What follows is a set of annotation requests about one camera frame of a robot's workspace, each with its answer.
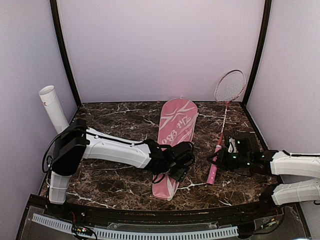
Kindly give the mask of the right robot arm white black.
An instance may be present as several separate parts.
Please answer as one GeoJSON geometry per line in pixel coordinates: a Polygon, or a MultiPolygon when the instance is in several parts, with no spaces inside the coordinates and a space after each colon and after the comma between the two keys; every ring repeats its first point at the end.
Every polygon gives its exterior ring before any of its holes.
{"type": "Polygon", "coordinates": [[[216,146],[207,161],[228,171],[248,169],[250,174],[264,176],[292,175],[309,180],[269,185],[259,196],[255,213],[266,217],[275,206],[289,203],[320,201],[319,154],[289,153],[285,150],[261,151],[253,133],[226,136],[225,146],[216,146]]]}

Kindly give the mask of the red badminton racket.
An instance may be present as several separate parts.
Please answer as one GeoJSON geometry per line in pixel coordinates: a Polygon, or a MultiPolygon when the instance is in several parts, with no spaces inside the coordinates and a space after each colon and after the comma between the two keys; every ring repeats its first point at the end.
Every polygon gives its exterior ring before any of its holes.
{"type": "Polygon", "coordinates": [[[220,131],[220,138],[215,147],[214,153],[222,147],[223,133],[226,124],[227,112],[230,102],[236,100],[246,88],[246,77],[239,69],[234,69],[226,73],[218,82],[214,91],[214,98],[217,103],[224,104],[224,116],[220,131]]]}

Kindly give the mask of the white shuttlecock tube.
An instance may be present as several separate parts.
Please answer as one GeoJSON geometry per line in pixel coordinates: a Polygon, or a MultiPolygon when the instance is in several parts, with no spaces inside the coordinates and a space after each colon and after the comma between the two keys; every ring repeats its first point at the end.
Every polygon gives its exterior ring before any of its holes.
{"type": "Polygon", "coordinates": [[[62,109],[54,85],[47,85],[39,90],[38,95],[41,99],[51,123],[58,134],[69,127],[69,123],[62,109]]]}

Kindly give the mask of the pink racket bag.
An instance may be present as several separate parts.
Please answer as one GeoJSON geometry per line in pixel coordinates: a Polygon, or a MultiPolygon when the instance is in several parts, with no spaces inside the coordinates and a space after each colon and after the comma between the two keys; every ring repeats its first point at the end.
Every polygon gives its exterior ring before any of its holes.
{"type": "MultiPolygon", "coordinates": [[[[181,142],[193,139],[198,108],[194,102],[183,98],[167,101],[161,110],[157,142],[174,147],[181,142]]],[[[155,198],[170,201],[177,192],[179,182],[168,174],[153,175],[152,184],[155,198]]]]}

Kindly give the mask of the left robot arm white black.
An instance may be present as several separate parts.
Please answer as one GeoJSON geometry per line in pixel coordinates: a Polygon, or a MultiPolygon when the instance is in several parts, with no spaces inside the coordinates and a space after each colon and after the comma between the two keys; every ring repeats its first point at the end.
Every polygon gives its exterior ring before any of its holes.
{"type": "Polygon", "coordinates": [[[77,119],[57,134],[42,159],[42,171],[50,172],[50,208],[60,218],[71,213],[65,203],[66,192],[83,159],[106,160],[150,171],[152,184],[156,185],[165,179],[182,182],[195,162],[195,155],[190,141],[170,146],[153,139],[127,140],[99,132],[88,127],[85,120],[77,119]]]}

